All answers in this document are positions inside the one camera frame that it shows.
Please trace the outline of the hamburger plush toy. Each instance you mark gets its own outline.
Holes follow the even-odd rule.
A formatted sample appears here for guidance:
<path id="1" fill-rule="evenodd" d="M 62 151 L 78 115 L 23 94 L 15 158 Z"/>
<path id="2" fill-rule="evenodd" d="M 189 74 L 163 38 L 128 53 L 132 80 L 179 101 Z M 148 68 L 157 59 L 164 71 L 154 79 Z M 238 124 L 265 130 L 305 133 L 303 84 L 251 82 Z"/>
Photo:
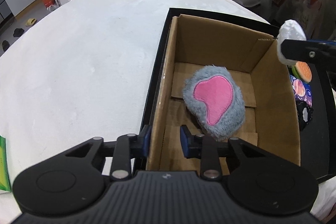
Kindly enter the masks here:
<path id="1" fill-rule="evenodd" d="M 298 61 L 291 67 L 292 73 L 297 79 L 305 83 L 310 83 L 312 80 L 312 73 L 309 65 L 306 62 Z"/>

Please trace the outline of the white soft object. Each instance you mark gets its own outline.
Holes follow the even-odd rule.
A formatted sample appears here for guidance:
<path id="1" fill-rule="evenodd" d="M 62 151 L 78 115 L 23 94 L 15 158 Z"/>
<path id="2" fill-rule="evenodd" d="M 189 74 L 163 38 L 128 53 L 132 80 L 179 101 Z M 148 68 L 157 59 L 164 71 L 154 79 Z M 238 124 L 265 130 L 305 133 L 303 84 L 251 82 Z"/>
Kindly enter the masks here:
<path id="1" fill-rule="evenodd" d="M 306 41 L 305 32 L 299 23 L 293 19 L 286 20 L 279 29 L 277 36 L 277 57 L 282 64 L 294 66 L 297 61 L 287 59 L 281 51 L 281 45 L 286 39 Z"/>

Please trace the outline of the grey pink plush toy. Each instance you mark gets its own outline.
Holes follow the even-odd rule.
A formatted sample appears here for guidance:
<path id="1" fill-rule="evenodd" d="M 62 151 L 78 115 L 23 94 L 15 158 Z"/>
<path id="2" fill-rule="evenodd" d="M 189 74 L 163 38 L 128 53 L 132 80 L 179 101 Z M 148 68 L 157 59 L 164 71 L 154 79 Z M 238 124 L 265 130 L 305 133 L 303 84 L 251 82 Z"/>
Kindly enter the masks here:
<path id="1" fill-rule="evenodd" d="M 201 128 L 216 141 L 230 138 L 245 122 L 242 91 L 225 67 L 207 65 L 185 80 L 182 98 Z"/>

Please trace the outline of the black white crochet pouch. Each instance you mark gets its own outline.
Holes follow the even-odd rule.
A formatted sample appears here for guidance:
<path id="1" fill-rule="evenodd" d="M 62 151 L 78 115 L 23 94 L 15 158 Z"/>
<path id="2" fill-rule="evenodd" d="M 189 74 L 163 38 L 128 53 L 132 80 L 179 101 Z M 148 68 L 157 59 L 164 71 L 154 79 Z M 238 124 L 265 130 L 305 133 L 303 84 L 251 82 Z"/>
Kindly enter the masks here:
<path id="1" fill-rule="evenodd" d="M 299 130 L 302 131 L 313 119 L 313 108 L 304 101 L 296 102 Z"/>

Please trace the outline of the brown cardboard box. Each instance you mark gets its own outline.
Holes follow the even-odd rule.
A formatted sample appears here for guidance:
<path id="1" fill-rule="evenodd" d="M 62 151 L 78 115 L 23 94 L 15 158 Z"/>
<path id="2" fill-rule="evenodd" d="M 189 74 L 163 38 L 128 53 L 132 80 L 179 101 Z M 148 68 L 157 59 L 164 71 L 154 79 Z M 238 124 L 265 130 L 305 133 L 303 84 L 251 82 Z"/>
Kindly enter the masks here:
<path id="1" fill-rule="evenodd" d="M 198 159 L 183 156 L 182 125 L 218 144 L 238 137 L 300 164 L 297 110 L 288 68 L 277 57 L 277 32 L 228 14 L 167 16 L 147 170 L 200 169 Z"/>

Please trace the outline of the blue tissue packet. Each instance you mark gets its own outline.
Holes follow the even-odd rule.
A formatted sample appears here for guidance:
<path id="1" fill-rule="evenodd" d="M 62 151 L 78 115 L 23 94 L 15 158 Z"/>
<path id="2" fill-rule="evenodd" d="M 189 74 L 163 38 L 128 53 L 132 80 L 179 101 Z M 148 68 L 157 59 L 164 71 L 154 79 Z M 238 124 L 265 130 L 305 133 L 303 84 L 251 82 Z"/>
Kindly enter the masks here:
<path id="1" fill-rule="evenodd" d="M 310 85 L 290 75 L 290 81 L 293 88 L 293 93 L 296 101 L 306 102 L 309 107 L 312 107 L 312 92 Z"/>

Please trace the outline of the white plastic bag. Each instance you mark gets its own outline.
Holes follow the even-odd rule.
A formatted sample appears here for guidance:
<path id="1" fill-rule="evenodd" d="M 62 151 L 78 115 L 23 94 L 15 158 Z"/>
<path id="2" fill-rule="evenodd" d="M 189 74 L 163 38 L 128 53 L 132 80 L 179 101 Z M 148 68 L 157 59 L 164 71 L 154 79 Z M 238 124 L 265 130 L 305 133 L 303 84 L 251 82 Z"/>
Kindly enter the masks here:
<path id="1" fill-rule="evenodd" d="M 310 38 L 317 27 L 324 0 L 291 0 L 294 8 L 291 18 L 302 27 L 307 38 Z"/>

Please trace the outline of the green box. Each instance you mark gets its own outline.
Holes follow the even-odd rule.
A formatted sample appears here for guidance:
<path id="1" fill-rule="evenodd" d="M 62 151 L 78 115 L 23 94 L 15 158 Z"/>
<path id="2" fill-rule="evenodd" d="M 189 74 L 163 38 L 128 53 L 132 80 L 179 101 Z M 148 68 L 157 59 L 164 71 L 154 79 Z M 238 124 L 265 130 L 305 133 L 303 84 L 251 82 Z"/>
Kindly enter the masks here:
<path id="1" fill-rule="evenodd" d="M 7 167 L 6 139 L 0 136 L 0 193 L 11 192 L 11 184 Z"/>

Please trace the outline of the yellow slipper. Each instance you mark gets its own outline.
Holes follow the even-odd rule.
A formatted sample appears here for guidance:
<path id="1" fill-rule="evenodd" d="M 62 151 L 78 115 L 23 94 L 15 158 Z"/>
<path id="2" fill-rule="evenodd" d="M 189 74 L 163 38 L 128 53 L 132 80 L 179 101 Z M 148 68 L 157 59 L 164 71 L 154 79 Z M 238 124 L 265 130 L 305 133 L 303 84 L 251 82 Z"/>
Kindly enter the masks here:
<path id="1" fill-rule="evenodd" d="M 36 18 L 30 18 L 26 21 L 26 27 L 32 27 L 37 22 Z"/>

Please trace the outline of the black slipper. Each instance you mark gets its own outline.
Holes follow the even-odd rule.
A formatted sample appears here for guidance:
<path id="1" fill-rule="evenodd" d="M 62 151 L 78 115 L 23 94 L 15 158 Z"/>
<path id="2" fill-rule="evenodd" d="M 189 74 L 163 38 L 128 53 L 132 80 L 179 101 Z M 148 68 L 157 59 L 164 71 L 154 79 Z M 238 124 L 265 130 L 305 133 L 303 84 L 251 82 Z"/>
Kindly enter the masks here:
<path id="1" fill-rule="evenodd" d="M 22 28 L 16 28 L 13 33 L 13 37 L 19 38 L 25 33 L 25 30 Z"/>

